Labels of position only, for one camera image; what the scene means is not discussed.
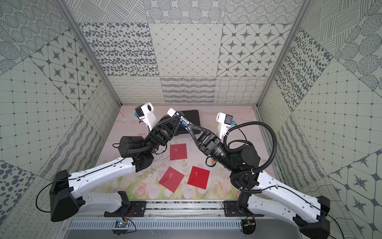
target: metal base plate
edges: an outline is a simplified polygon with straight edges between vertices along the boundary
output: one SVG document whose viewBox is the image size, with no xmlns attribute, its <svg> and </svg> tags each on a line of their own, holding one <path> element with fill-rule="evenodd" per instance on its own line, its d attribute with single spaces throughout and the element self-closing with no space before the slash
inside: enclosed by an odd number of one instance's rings
<svg viewBox="0 0 382 239">
<path fill-rule="evenodd" d="M 131 217 L 143 217 L 146 210 L 146 201 L 130 201 L 130 203 L 133 208 Z"/>
</svg>

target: metal frame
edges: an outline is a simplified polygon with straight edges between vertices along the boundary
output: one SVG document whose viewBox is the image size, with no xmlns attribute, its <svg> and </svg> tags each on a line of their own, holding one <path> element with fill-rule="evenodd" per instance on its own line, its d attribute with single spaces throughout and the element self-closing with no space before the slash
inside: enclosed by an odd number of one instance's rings
<svg viewBox="0 0 382 239">
<path fill-rule="evenodd" d="M 122 106 L 120 99 L 115 93 L 114 88 L 110 84 L 104 70 L 102 69 L 100 63 L 98 62 L 96 56 L 94 55 L 84 35 L 82 34 L 82 31 L 80 30 L 78 26 L 78 23 L 73 18 L 73 15 L 71 14 L 70 9 L 68 5 L 66 4 L 65 0 L 53 0 L 53 2 L 57 5 L 58 9 L 63 14 L 64 18 L 66 19 L 66 23 L 70 26 L 70 29 L 73 30 L 72 34 L 74 34 L 77 37 L 77 40 L 84 46 L 85 54 L 90 58 L 89 60 L 93 64 L 95 70 L 97 71 L 101 80 L 105 84 L 106 88 L 111 92 L 111 95 L 116 100 L 116 102 L 120 106 Z"/>
<path fill-rule="evenodd" d="M 281 50 L 281 54 L 277 58 L 276 64 L 273 68 L 273 71 L 268 78 L 268 82 L 265 85 L 264 90 L 262 91 L 260 98 L 256 103 L 256 106 L 259 107 L 261 105 L 265 95 L 267 94 L 269 85 L 274 80 L 274 78 L 276 77 L 276 74 L 277 74 L 278 70 L 280 69 L 281 64 L 283 63 L 284 58 L 288 53 L 289 47 L 291 46 L 295 36 L 297 35 L 297 32 L 300 29 L 300 25 L 301 25 L 302 21 L 304 20 L 306 14 L 308 13 L 308 10 L 310 9 L 310 5 L 312 2 L 313 2 L 313 0 L 305 0 L 304 3 L 301 5 L 300 11 L 298 12 L 296 20 L 293 23 L 292 28 L 290 29 L 290 33 L 288 35 L 288 38 L 285 41 L 284 47 Z"/>
</svg>

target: grid pattern tile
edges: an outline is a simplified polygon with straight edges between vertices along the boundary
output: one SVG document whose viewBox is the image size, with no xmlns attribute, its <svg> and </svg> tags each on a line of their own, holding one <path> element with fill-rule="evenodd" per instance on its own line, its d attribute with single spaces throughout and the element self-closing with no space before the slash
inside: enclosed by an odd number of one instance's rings
<svg viewBox="0 0 382 239">
<path fill-rule="evenodd" d="M 2 159 L 37 173 L 79 112 L 29 58 L 0 84 Z"/>
</svg>

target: vent grille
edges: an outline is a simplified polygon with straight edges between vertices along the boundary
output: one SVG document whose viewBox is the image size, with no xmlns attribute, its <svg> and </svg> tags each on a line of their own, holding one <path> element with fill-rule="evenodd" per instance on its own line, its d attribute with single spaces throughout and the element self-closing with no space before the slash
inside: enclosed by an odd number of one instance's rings
<svg viewBox="0 0 382 239">
<path fill-rule="evenodd" d="M 111 229 L 117 220 L 72 220 L 68 229 Z M 137 230 L 152 229 L 241 229 L 240 219 L 133 219 Z M 129 222 L 126 228 L 133 229 Z"/>
</svg>

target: black cable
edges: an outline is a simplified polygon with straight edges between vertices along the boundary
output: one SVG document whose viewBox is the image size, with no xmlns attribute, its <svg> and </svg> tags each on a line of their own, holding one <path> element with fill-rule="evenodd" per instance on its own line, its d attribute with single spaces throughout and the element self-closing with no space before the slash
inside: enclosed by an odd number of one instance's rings
<svg viewBox="0 0 382 239">
<path fill-rule="evenodd" d="M 136 232 L 136 231 L 137 231 L 137 227 L 135 226 L 134 222 L 133 222 L 132 220 L 128 219 L 128 218 L 124 218 L 124 219 L 129 220 L 129 221 L 133 224 L 133 226 L 134 226 L 134 228 L 135 228 L 135 231 L 129 231 L 129 232 L 126 232 L 126 233 L 124 233 L 124 234 L 132 233 L 132 232 Z"/>
<path fill-rule="evenodd" d="M 238 130 L 240 130 L 240 132 L 243 134 L 245 140 L 247 141 L 247 137 L 245 137 L 245 134 L 243 133 L 243 131 L 242 131 L 240 128 L 238 128 Z"/>
<path fill-rule="evenodd" d="M 164 153 L 166 150 L 167 150 L 167 144 L 166 144 L 166 147 L 165 147 L 165 150 L 163 150 L 162 152 L 160 152 L 160 153 L 157 153 L 157 151 L 158 151 L 158 149 L 157 150 L 155 150 L 155 154 L 162 154 L 162 153 Z"/>
<path fill-rule="evenodd" d="M 273 131 L 273 129 L 269 125 L 267 125 L 267 124 L 265 124 L 263 122 L 260 122 L 260 121 L 252 121 L 252 122 L 247 122 L 247 123 L 243 123 L 243 124 L 240 124 L 240 125 L 236 125 L 236 126 L 228 129 L 227 134 L 225 134 L 224 139 L 223 139 L 223 145 L 224 145 L 224 148 L 228 152 L 230 152 L 230 153 L 237 153 L 237 152 L 242 151 L 246 147 L 245 144 L 241 145 L 241 146 L 239 146 L 237 148 L 231 149 L 227 145 L 227 138 L 228 138 L 228 135 L 229 135 L 229 133 L 231 131 L 233 131 L 233 130 L 235 130 L 237 128 L 248 126 L 248 125 L 261 125 L 261 126 L 265 127 L 269 131 L 269 133 L 270 133 L 270 135 L 272 137 L 272 152 L 270 153 L 269 159 L 263 165 L 259 166 L 258 168 L 252 168 L 252 169 L 249 169 L 249 170 L 244 170 L 244 171 L 236 172 L 233 175 L 231 175 L 231 184 L 235 188 L 237 188 L 240 191 L 245 192 L 245 193 L 259 193 L 259 190 L 248 190 L 248 189 L 241 188 L 240 186 L 236 185 L 235 179 L 238 176 L 243 175 L 243 174 L 248 174 L 248 173 L 255 174 L 255 173 L 261 172 L 264 169 L 266 169 L 272 163 L 273 159 L 276 156 L 276 151 L 277 151 L 277 138 L 276 138 L 276 134 Z"/>
<path fill-rule="evenodd" d="M 110 164 L 110 165 L 105 166 L 105 167 L 103 167 L 103 168 L 100 168 L 100 169 L 97 169 L 97 170 L 95 170 L 95 171 L 89 172 L 89 173 L 87 173 L 87 174 L 85 174 L 85 175 L 82 175 L 82 176 L 80 176 L 80 177 L 78 177 L 78 178 L 73 178 L 73 179 L 62 179 L 62 180 L 57 180 L 57 181 L 54 181 L 54 182 L 49 183 L 48 185 L 46 185 L 45 187 L 43 187 L 43 188 L 39 191 L 39 193 L 37 194 L 36 201 L 35 201 L 36 208 L 37 208 L 39 211 L 42 211 L 42 212 L 45 212 L 45 213 L 50 213 L 50 211 L 45 211 L 45 210 L 39 208 L 39 206 L 37 205 L 37 200 L 39 199 L 39 195 L 40 195 L 40 194 L 42 193 L 42 191 L 43 191 L 45 188 L 47 188 L 49 185 L 54 184 L 55 182 L 63 182 L 63 181 L 69 181 L 69 180 L 80 179 L 80 178 L 82 178 L 82 177 L 85 177 L 85 176 L 87 176 L 87 175 L 89 175 L 89 174 L 92 174 L 92 173 L 94 173 L 94 172 L 100 171 L 100 170 L 105 169 L 105 168 L 107 168 L 107 167 L 110 167 L 110 166 L 112 166 L 112 165 L 114 165 L 114 164 Z"/>
<path fill-rule="evenodd" d="M 336 221 L 336 219 L 334 219 L 331 215 L 329 215 L 328 213 L 322 211 L 322 210 L 319 209 L 318 207 L 312 205 L 310 202 L 308 202 L 307 200 L 305 200 L 303 197 L 301 197 L 300 195 L 298 195 L 298 194 L 295 193 L 294 191 L 292 191 L 292 190 L 290 190 L 290 189 L 288 189 L 288 188 L 286 188 L 286 187 L 283 187 L 283 186 L 277 186 L 277 185 L 269 186 L 269 187 L 266 187 L 266 188 L 264 188 L 264 189 L 259 189 L 258 191 L 259 191 L 259 193 L 261 193 L 262 191 L 264 191 L 264 190 L 266 190 L 266 189 L 269 189 L 269 188 L 271 188 L 271 187 L 280 187 L 280 188 L 282 188 L 282 189 L 286 189 L 286 190 L 288 190 L 289 192 L 291 192 L 291 193 L 295 194 L 296 196 L 298 196 L 299 198 L 301 198 L 302 200 L 304 200 L 307 204 L 311 205 L 311 206 L 314 207 L 315 209 L 320 210 L 320 211 L 323 212 L 324 214 L 326 214 L 326 215 L 328 215 L 329 217 L 331 217 L 331 218 L 333 219 L 333 221 L 337 224 L 338 228 L 340 229 L 340 232 L 341 232 L 341 234 L 342 234 L 342 238 L 345 239 L 345 236 L 343 235 L 342 229 L 341 229 L 340 225 L 338 224 L 338 222 Z"/>
<path fill-rule="evenodd" d="M 208 165 L 208 164 L 207 164 L 207 160 L 208 160 L 209 158 L 212 158 L 212 157 L 211 157 L 211 156 L 208 156 L 208 157 L 206 158 L 206 165 L 207 165 L 208 167 L 214 167 L 214 166 L 216 165 L 216 161 L 214 161 L 215 163 L 213 163 L 212 165 Z"/>
</svg>

